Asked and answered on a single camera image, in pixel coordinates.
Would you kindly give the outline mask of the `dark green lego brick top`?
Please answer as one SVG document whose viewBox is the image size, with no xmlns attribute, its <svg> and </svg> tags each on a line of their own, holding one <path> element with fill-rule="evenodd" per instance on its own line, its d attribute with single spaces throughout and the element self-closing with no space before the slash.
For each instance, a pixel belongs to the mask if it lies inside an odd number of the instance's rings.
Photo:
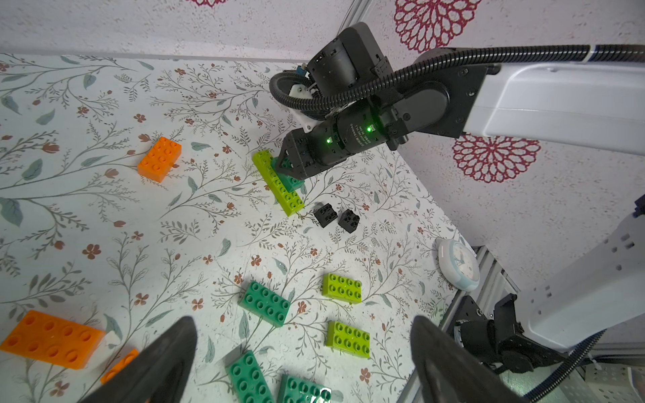
<svg viewBox="0 0 645 403">
<path fill-rule="evenodd" d="M 291 176 L 285 175 L 277 171 L 277 158 L 274 158 L 271 162 L 271 167 L 277 174 L 282 185 L 286 188 L 287 192 L 294 192 L 301 189 L 304 186 L 304 181 L 297 180 Z"/>
</svg>

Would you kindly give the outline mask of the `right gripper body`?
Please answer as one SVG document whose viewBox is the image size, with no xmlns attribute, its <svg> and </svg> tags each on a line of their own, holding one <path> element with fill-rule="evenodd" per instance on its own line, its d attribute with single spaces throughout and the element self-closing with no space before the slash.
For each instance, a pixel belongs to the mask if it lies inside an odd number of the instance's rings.
<svg viewBox="0 0 645 403">
<path fill-rule="evenodd" d="M 380 144 L 396 149 L 407 134 L 405 121 L 392 112 L 381 114 L 373 105 L 351 105 L 308 133 L 295 129 L 287 134 L 275 170 L 305 180 Z"/>
</svg>

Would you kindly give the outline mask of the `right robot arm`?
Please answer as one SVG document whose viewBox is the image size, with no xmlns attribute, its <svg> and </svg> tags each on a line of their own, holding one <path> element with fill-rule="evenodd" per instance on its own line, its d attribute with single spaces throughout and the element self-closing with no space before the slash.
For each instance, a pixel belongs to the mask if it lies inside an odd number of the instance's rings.
<svg viewBox="0 0 645 403">
<path fill-rule="evenodd" d="M 628 154 L 644 152 L 644 48 L 545 45 L 431 50 L 393 71 L 364 46 L 329 45 L 307 75 L 270 80 L 277 102 L 319 118 L 287 134 L 276 169 L 316 176 L 408 134 L 493 139 L 515 135 Z M 411 345 L 426 402 L 518 402 L 491 371 L 561 365 L 525 395 L 539 401 L 609 327 L 644 312 L 644 202 L 614 233 L 542 285 L 508 295 L 490 320 L 458 320 L 446 333 L 425 317 Z"/>
</svg>

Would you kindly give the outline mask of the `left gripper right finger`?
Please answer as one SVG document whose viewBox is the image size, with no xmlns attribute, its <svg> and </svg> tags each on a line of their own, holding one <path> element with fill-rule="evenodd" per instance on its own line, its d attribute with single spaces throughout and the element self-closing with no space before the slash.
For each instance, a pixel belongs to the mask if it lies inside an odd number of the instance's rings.
<svg viewBox="0 0 645 403">
<path fill-rule="evenodd" d="M 414 318 L 410 342 L 425 402 L 526 401 L 428 318 Z"/>
</svg>

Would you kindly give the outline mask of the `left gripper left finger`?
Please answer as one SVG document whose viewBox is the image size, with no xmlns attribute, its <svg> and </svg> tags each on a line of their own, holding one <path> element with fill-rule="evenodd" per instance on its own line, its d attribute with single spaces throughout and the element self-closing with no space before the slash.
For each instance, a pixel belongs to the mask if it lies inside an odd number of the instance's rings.
<svg viewBox="0 0 645 403">
<path fill-rule="evenodd" d="M 198 341 L 192 317 L 180 318 L 85 402 L 179 402 Z"/>
</svg>

